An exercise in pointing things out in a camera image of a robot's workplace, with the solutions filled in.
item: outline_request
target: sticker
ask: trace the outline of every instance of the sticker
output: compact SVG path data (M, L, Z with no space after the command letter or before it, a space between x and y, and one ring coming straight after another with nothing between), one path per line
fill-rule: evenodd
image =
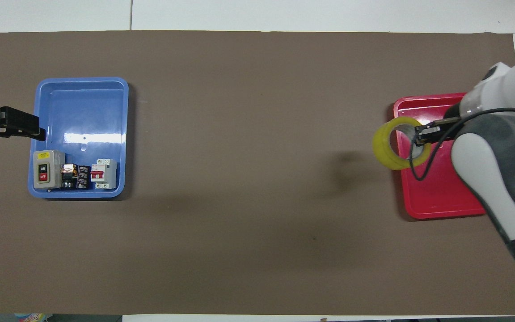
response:
M47 159L48 157L51 157L49 152L41 152L37 154L37 159Z
M16 313L15 316L17 317L17 320L19 322L37 322L37 321L43 321L49 317L43 313L32 313L32 314Z

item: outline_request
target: black electrical component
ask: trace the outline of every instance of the black electrical component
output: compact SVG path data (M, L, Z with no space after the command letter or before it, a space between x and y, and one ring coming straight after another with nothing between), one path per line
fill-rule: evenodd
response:
M26 136L45 141L46 133L39 127L38 116L3 106L0 108L0 137L10 136Z
M74 189L77 187L78 165L65 163L61 165L61 184L62 188Z
M88 165L80 165L77 178L78 189L88 189L90 187L90 167Z

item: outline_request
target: red plastic tray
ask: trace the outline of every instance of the red plastic tray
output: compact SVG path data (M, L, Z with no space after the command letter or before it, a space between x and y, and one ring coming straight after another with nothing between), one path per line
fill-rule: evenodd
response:
M403 97L394 104L394 116L408 116L417 119L421 124L427 124L442 119L446 110L460 102L464 94ZM397 143L399 155L408 157L410 142L407 137L397 132ZM456 174L450 159L451 148L452 141L442 143L424 181L414 179L410 169L401 170L405 208L413 218L431 219L485 213L482 204ZM422 174L425 167L426 162L416 167L417 174Z

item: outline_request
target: black cable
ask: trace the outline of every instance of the black cable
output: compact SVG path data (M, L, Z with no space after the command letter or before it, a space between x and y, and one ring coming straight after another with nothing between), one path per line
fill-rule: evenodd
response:
M429 158L428 163L426 164L425 171L422 173L422 176L419 177L417 174L417 171L414 169L414 163L413 163L413 147L417 143L417 134L415 133L413 139L411 140L410 144L410 151L409 151L409 165L410 165L410 171L413 173L413 176L417 181L423 181L426 178L426 175L429 173L429 170L431 169L431 165L433 163L433 159L435 159L436 153L438 152L438 149L440 149L442 142L446 140L446 138L452 134L456 129L460 128L464 123L468 122L469 120L472 120L473 118L476 118L480 115L484 114L491 114L491 113L498 113L498 112L515 112L515 108L494 108L494 110L483 110L481 112L478 112L476 114L472 114L469 116L466 116L466 118L461 119L460 121L454 123L438 140L437 145L433 149L433 152L431 153L431 157Z

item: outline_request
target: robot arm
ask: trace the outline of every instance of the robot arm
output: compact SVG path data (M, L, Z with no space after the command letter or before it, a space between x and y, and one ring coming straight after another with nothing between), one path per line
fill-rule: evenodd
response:
M456 108L458 116L452 122L487 110L515 108L515 67L492 66L448 114L455 116ZM451 157L456 173L483 204L515 258L515 112L480 115L464 123L454 137Z
M515 116L475 118L458 133L451 157L515 258Z
M26 136L45 141L45 130L39 127L39 117L9 106L0 108L0 137Z

